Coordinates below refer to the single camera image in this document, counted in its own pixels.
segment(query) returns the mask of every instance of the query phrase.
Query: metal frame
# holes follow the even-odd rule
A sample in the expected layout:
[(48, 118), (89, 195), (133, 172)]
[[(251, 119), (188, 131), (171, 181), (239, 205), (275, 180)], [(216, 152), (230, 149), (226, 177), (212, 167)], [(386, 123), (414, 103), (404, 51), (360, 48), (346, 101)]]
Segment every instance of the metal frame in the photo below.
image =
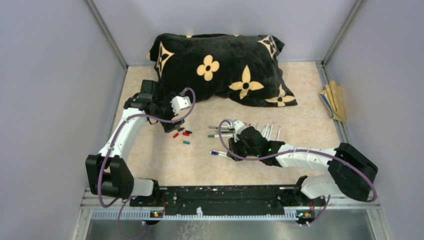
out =
[[(101, 17), (96, 5), (94, 4), (93, 0), (84, 0), (87, 7), (89, 8), (90, 12), (92, 13), (95, 21), (97, 22), (99, 28), (102, 31), (102, 34), (105, 38), (105, 40), (108, 42), (113, 54), (115, 55), (116, 59), (119, 61), (121, 66), (124, 68), (124, 74), (122, 77), (122, 86), (121, 89), (124, 87), (124, 81), (125, 77), (128, 71), (128, 65), (121, 53), (121, 51), (118, 48), (118, 45), (116, 44), (115, 40), (113, 39), (110, 31), (108, 30), (103, 18)], [(317, 61), (316, 66), (321, 78), (321, 82), (323, 86), (325, 84), (329, 83), (330, 74), (327, 71), (327, 65), (331, 61), (335, 51), (337, 50), (340, 42), (342, 41), (343, 37), (345, 36), (349, 26), (351, 25), (352, 21), (354, 20), (355, 16), (357, 15), (358, 11), (362, 8), (364, 5), (365, 0), (357, 0), (350, 11), (349, 15), (347, 16), (345, 22), (343, 23), (342, 27), (340, 28), (340, 31), (338, 32), (336, 38), (331, 44), (331, 47), (329, 48), (327, 54), (325, 55), (325, 58), (322, 61)], [(117, 102), (116, 102), (116, 110), (118, 109), (119, 100), (121, 98), (121, 95), (119, 95)], [(351, 138), (348, 132), (348, 129), (345, 124), (334, 121), (335, 127), (337, 129), (337, 134), (339, 136), (339, 139), (341, 142), (350, 143)], [(107, 138), (109, 138), (110, 134), (113, 131), (114, 123), (112, 122), (110, 131), (107, 135)], [(110, 197), (104, 197), (105, 201), (111, 201), (112, 198)], [(96, 219), (108, 219), (108, 214), (117, 214), (119, 209), (121, 208), (122, 203), (117, 202), (113, 204), (110, 208), (104, 209), (100, 206), (98, 202), (98, 196), (91, 194), (90, 189), (87, 188), (85, 190), (78, 217), (76, 220), (76, 224), (74, 227), (73, 232), (73, 240), (84, 240), (86, 239), (87, 232), (90, 225), (90, 220), (94, 216)], [(295, 210), (303, 210), (306, 207), (287, 207), (287, 211), (295, 211)], [(368, 214), (370, 226), (372, 228), (372, 231), (374, 233), (375, 239), (377, 240), (391, 240), (391, 233), (389, 226), (387, 224), (386, 218), (384, 216), (384, 213), (382, 211), (382, 208), (380, 206), (380, 202), (376, 200), (373, 203), (364, 203), (355, 201), (350, 198), (346, 198), (343, 195), (340, 196), (332, 196), (331, 201), (329, 203), (328, 209), (334, 209), (334, 210), (353, 210), (353, 209), (365, 209)], [(143, 214), (143, 208), (140, 207), (125, 207), (125, 211), (128, 213), (138, 213), (140, 216), (144, 216)], [(272, 216), (261, 216), (258, 218), (258, 220), (271, 220)], [(178, 220), (178, 217), (170, 217), (170, 220)]]

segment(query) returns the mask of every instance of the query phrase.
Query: pillow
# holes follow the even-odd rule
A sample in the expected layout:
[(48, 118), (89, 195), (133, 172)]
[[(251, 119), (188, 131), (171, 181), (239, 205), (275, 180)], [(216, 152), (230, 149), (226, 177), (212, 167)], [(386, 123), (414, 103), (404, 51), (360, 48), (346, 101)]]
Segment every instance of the pillow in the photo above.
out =
[(190, 87), (198, 101), (216, 95), (253, 107), (294, 106), (296, 98), (278, 67), (283, 46), (272, 35), (164, 33), (147, 58), (156, 62), (164, 95)]

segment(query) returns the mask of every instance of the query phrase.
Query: folded cloth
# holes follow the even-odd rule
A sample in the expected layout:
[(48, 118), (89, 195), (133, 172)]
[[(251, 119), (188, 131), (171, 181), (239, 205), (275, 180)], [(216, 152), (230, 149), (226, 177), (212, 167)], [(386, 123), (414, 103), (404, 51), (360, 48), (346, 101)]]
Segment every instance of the folded cloth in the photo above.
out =
[(334, 80), (325, 85), (325, 89), (319, 94), (327, 108), (328, 116), (342, 123), (346, 122), (345, 106), (343, 105), (342, 89)]

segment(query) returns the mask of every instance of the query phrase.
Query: wall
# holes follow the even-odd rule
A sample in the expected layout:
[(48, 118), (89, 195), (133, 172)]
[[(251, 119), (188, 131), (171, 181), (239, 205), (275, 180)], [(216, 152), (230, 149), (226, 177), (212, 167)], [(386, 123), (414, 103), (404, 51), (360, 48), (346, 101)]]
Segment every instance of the wall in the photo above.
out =
[(123, 73), (82, 0), (0, 1), (0, 239), (71, 237)]
[(162, 33), (273, 34), (286, 46), (282, 61), (322, 60), (355, 0), (94, 0), (129, 65)]
[(422, 239), (424, 1), (367, 1), (329, 64), (353, 143), (378, 167), (394, 239)]

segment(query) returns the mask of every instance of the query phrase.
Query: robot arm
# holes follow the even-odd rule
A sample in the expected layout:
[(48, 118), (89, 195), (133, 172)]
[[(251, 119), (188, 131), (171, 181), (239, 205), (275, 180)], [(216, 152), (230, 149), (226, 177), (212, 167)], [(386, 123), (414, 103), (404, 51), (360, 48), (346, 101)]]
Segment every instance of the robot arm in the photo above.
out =
[(234, 137), (230, 138), (230, 149), (241, 157), (265, 157), (283, 153), (261, 160), (268, 166), (301, 167), (322, 172), (319, 176), (303, 176), (297, 181), (293, 192), (299, 196), (300, 202), (308, 202), (323, 195), (345, 194), (346, 196), (365, 202), (371, 188), (356, 172), (330, 157), (338, 157), (362, 172), (371, 182), (374, 181), (378, 168), (362, 153), (348, 143), (341, 143), (336, 148), (297, 150), (293, 145), (283, 141), (268, 141), (252, 126), (243, 122), (232, 122)]
[[(107, 155), (108, 160), (105, 169), (110, 168), (110, 172), (104, 172), (102, 175), (102, 195), (127, 199), (130, 196), (151, 196), (159, 190), (157, 181), (133, 177), (126, 164), (140, 129), (148, 121), (147, 117), (140, 115), (147, 114), (171, 120), (182, 109), (190, 107), (191, 102), (188, 96), (182, 97), (175, 94), (158, 101), (156, 96), (157, 84), (157, 82), (151, 80), (142, 82), (140, 93), (135, 94), (125, 102), (125, 109), (118, 127), (106, 145), (97, 155), (89, 155), (86, 159), (85, 166), (92, 194), (96, 195), (98, 192), (100, 168)], [(129, 119), (133, 115), (139, 115), (139, 117)], [(184, 120), (176, 123), (163, 123), (162, 126), (168, 133), (178, 129), (183, 123)]]

